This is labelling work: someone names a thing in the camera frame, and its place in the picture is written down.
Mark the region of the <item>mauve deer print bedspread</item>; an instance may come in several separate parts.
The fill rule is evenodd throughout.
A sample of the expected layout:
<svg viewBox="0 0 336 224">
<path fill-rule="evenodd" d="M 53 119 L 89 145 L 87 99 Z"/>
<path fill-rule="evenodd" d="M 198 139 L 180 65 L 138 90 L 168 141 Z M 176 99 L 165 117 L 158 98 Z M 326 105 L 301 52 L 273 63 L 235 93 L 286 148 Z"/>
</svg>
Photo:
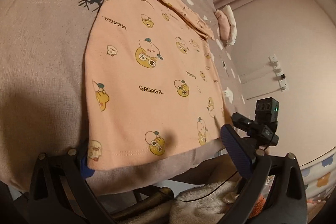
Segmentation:
<svg viewBox="0 0 336 224">
<path fill-rule="evenodd" d="M 62 155 L 88 137 L 83 59 L 103 1 L 1 0 L 1 181 L 17 190 L 29 191 L 40 153 Z M 217 38 L 213 0 L 191 1 Z M 210 46 L 222 87 L 234 95 L 232 103 L 225 98 L 229 112 L 245 112 L 228 48 Z M 97 196 L 128 192 L 181 174 L 220 147 L 215 140 L 145 166 L 96 171 L 87 181 Z"/>
</svg>

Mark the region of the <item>white wall power strip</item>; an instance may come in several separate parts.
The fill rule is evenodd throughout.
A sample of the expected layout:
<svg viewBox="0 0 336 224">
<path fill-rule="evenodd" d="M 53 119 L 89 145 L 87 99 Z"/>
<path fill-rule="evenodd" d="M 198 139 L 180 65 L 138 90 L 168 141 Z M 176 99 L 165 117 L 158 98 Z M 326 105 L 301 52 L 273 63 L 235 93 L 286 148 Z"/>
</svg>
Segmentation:
<svg viewBox="0 0 336 224">
<path fill-rule="evenodd" d="M 272 55 L 268 57 L 269 65 L 273 68 L 273 72 L 276 76 L 276 81 L 279 84 L 280 91 L 286 92 L 289 90 L 289 86 L 286 80 L 286 74 L 284 73 L 280 62 L 277 59 L 276 55 Z"/>
</svg>

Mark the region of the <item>folded pink cloth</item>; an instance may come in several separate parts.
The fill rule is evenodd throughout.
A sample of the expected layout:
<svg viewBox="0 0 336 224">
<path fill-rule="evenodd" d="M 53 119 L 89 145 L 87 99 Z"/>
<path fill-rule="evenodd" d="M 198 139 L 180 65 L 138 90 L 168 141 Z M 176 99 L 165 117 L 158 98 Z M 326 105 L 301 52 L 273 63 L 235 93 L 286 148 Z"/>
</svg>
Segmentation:
<svg viewBox="0 0 336 224">
<path fill-rule="evenodd" d="M 219 35 L 222 40 L 228 40 L 231 36 L 231 25 L 228 21 L 228 18 L 224 12 L 221 10 L 215 11 L 215 16 L 219 25 Z"/>
</svg>

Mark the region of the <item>beige fluffy blanket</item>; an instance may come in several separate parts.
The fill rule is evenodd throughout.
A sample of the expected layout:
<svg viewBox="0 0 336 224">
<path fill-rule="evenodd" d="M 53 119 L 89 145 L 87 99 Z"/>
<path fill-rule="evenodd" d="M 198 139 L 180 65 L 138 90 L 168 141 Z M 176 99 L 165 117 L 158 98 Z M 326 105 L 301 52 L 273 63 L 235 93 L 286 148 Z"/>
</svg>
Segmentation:
<svg viewBox="0 0 336 224">
<path fill-rule="evenodd" d="M 215 182 L 185 190 L 126 223 L 218 223 L 238 197 L 238 184 Z"/>
</svg>

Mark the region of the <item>peach cartoon print pajama shirt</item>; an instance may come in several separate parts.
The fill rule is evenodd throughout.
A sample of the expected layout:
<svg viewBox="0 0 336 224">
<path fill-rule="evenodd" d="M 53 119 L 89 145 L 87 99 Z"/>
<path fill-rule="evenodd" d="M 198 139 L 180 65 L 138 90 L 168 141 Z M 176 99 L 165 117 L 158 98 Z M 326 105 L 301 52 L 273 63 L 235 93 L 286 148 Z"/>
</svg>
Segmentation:
<svg viewBox="0 0 336 224">
<path fill-rule="evenodd" d="M 219 138 L 214 34 L 182 0 L 106 0 L 85 52 L 88 166 L 148 164 Z"/>
</svg>

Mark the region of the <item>flower print cloth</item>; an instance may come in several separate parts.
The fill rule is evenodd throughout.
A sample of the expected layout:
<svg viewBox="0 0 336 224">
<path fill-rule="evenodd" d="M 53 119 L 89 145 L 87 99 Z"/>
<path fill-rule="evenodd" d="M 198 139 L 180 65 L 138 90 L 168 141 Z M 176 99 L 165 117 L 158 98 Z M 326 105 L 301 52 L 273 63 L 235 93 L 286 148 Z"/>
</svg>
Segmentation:
<svg viewBox="0 0 336 224">
<path fill-rule="evenodd" d="M 335 188 L 335 148 L 300 166 L 306 198 L 321 200 Z"/>
</svg>

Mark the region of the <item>folded white cloth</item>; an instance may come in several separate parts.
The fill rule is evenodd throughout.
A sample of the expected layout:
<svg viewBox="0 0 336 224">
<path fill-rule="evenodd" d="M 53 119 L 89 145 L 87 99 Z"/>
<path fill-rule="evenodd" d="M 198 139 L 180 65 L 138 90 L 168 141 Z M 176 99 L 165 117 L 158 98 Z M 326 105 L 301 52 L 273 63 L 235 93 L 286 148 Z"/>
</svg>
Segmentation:
<svg viewBox="0 0 336 224">
<path fill-rule="evenodd" d="M 230 38 L 227 40 L 227 45 L 233 46 L 236 42 L 236 37 L 237 37 L 237 32 L 238 32 L 235 16 L 234 16 L 234 13 L 230 5 L 226 5 L 223 9 L 223 12 L 228 19 L 228 23 L 230 24 Z"/>
</svg>

